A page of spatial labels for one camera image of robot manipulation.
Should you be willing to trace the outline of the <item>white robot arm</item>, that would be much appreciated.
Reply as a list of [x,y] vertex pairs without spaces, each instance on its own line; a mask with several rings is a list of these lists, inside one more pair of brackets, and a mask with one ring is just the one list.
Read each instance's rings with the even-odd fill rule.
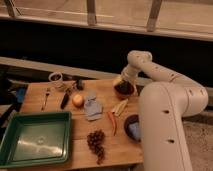
[[182,119],[206,108],[206,88],[154,63],[148,51],[132,50],[127,60],[123,80],[133,83],[140,72],[152,79],[139,96],[144,171],[193,171]]

